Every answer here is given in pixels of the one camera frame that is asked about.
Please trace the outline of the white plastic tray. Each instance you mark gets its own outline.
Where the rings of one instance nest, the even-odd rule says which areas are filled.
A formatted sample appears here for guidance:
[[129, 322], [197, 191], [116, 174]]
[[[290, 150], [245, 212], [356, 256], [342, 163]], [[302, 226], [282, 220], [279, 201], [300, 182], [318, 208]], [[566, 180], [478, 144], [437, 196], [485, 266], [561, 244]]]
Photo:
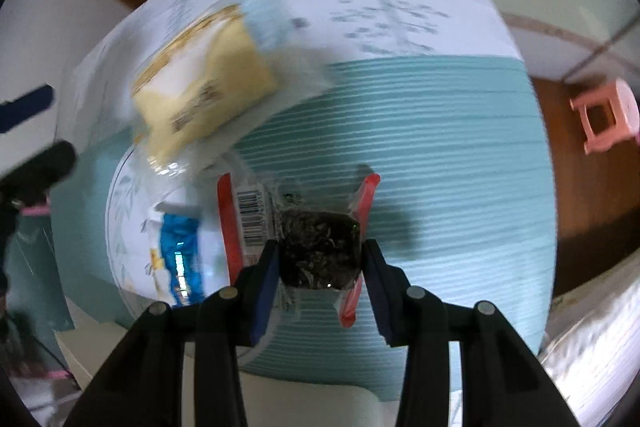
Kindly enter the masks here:
[[[186, 352], [182, 383], [176, 387], [163, 375], [142, 384], [127, 362], [115, 372], [96, 401], [88, 395], [91, 381], [112, 354], [126, 329], [115, 323], [88, 319], [78, 329], [55, 334], [82, 396], [75, 403], [67, 426], [193, 426], [194, 358]], [[367, 389], [294, 383], [242, 373], [241, 390], [251, 426], [393, 426], [397, 401], [383, 402]]]

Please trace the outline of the large yellow cake packet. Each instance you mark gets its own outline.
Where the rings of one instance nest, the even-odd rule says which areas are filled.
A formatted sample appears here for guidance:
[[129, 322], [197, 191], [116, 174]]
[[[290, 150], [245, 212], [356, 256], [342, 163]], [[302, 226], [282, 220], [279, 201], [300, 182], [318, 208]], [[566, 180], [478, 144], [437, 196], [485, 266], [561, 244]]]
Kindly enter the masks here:
[[56, 134], [82, 152], [129, 128], [155, 176], [181, 178], [333, 85], [285, 0], [220, 0], [160, 41], [106, 39], [66, 82]]

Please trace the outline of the blue white snack packet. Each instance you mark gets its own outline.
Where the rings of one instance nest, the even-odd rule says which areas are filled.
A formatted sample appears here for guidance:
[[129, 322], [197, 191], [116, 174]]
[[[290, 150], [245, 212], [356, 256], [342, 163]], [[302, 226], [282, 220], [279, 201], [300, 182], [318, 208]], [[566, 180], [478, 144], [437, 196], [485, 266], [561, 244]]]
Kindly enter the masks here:
[[157, 202], [144, 222], [150, 246], [150, 273], [160, 300], [173, 308], [205, 297], [198, 231], [200, 212], [175, 202]]

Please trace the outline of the dark seaweed snack packet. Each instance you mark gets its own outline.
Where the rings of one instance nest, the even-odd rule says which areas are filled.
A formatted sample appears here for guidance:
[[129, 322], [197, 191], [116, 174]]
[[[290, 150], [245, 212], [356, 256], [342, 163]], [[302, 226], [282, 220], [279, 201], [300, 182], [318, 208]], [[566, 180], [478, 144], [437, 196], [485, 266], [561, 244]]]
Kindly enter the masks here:
[[354, 194], [331, 206], [318, 199], [308, 202], [299, 188], [235, 184], [230, 173], [223, 174], [217, 202], [229, 282], [257, 263], [274, 239], [283, 285], [294, 291], [333, 291], [338, 321], [350, 329], [363, 288], [361, 243], [380, 181], [378, 174], [367, 174]]

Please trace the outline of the pink plastic stool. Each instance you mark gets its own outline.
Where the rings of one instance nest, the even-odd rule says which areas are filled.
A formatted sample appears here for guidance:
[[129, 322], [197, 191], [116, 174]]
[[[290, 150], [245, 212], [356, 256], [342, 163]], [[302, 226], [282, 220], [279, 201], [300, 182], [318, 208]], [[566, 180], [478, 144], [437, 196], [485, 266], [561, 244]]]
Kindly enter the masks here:
[[[639, 139], [639, 107], [626, 80], [617, 78], [570, 99], [585, 133], [586, 155], [604, 153], [614, 145]], [[589, 112], [601, 109], [606, 127], [594, 131]]]

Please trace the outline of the patterned teal tablecloth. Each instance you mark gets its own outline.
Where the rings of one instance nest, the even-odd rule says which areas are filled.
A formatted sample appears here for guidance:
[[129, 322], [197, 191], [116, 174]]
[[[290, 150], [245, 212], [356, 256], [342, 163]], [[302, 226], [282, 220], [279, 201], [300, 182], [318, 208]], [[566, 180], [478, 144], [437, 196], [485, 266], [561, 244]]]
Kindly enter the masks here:
[[[145, 61], [228, 0], [149, 0], [75, 69], [61, 134], [80, 152], [52, 194], [64, 295], [129, 326], [155, 296], [134, 172], [130, 84]], [[546, 326], [555, 268], [553, 174], [525, 65], [490, 0], [283, 0], [296, 46], [335, 86], [238, 143], [232, 165], [343, 202], [381, 182], [368, 234], [442, 300], [489, 300], [529, 349]]]

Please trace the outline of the pink framed chalkboard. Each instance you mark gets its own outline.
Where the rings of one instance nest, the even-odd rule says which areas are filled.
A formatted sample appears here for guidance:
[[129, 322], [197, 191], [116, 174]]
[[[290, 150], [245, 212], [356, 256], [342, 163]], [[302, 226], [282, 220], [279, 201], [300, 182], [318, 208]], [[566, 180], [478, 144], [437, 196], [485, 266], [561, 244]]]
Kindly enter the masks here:
[[74, 327], [55, 259], [51, 219], [17, 220], [4, 265], [9, 290], [1, 319], [1, 366], [12, 377], [66, 378], [55, 334]]

